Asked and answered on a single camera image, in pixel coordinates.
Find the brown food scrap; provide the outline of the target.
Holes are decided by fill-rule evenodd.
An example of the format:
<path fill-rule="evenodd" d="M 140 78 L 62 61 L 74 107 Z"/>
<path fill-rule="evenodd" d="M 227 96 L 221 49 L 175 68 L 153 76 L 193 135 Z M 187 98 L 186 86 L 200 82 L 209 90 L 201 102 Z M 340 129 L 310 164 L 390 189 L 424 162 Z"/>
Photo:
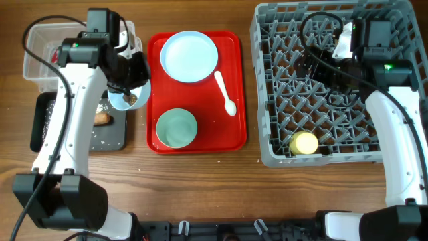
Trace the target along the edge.
<path fill-rule="evenodd" d="M 128 104 L 129 106 L 133 106 L 137 100 L 138 97 L 134 94 L 130 94 L 130 95 L 124 95 L 123 96 L 123 100 L 125 101 L 126 104 Z"/>

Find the light blue bowl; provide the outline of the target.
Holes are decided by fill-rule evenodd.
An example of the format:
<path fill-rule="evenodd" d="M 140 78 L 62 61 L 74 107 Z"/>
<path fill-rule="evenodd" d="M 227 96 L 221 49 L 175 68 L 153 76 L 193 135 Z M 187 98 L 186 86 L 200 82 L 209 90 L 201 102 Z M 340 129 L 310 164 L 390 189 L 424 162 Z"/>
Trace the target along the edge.
<path fill-rule="evenodd" d="M 108 91 L 110 104 L 119 111 L 136 110 L 142 108 L 151 96 L 150 80 L 141 87 L 130 91 L 130 95 L 112 93 Z"/>

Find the yellow plastic cup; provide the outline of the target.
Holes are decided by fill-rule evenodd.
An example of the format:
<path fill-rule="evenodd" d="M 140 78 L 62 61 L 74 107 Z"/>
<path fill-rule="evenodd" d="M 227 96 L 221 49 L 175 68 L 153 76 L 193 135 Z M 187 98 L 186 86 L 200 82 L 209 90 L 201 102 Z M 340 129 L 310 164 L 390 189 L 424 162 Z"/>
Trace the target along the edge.
<path fill-rule="evenodd" d="M 318 148 L 317 137 L 307 131 L 298 131 L 291 136 L 290 151 L 293 155 L 310 155 Z"/>

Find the green bowl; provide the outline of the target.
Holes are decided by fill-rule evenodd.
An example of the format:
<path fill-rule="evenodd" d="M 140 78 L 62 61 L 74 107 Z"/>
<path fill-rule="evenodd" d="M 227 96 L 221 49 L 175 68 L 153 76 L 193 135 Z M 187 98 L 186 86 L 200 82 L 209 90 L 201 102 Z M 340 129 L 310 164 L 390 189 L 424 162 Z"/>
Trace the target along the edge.
<path fill-rule="evenodd" d="M 172 149 L 190 145 L 197 131 L 196 118 L 182 108 L 173 108 L 164 112 L 156 123 L 156 135 L 159 141 Z"/>

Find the red snack wrapper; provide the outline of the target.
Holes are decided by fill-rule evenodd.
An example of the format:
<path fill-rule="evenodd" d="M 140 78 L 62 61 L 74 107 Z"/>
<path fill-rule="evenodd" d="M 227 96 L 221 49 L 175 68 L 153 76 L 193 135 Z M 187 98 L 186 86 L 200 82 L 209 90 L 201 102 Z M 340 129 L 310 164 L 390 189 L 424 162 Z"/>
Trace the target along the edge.
<path fill-rule="evenodd" d="M 51 63 L 56 64 L 58 61 L 58 52 L 59 50 L 55 50 L 55 52 L 53 53 L 53 56 L 51 57 Z"/>

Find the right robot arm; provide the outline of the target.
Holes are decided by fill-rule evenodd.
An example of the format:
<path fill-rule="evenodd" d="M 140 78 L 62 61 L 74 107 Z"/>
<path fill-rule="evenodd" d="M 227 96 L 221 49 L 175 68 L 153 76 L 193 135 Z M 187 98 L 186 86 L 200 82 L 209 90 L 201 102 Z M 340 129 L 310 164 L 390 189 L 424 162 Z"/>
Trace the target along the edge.
<path fill-rule="evenodd" d="M 319 211 L 320 234 L 333 240 L 427 239 L 427 140 L 414 65 L 395 59 L 387 19 L 354 19 L 351 57 L 306 46 L 298 69 L 333 91 L 357 90 L 375 127 L 385 170 L 386 207 L 365 214 Z"/>

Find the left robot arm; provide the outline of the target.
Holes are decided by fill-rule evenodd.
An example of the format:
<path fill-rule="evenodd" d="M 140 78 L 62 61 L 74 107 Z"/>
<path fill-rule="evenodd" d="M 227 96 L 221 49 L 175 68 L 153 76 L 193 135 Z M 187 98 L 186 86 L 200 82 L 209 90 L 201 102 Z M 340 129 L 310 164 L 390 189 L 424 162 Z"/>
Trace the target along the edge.
<path fill-rule="evenodd" d="M 137 97 L 143 107 L 151 94 L 151 73 L 143 52 L 130 45 L 126 21 L 107 8 L 88 10 L 85 30 L 66 38 L 49 68 L 58 91 L 49 128 L 30 173 L 15 176 L 13 193 L 22 216 L 44 229 L 105 240 L 146 240 L 135 214 L 109 204 L 106 190 L 88 177 L 94 119 L 103 93 L 112 106 Z"/>

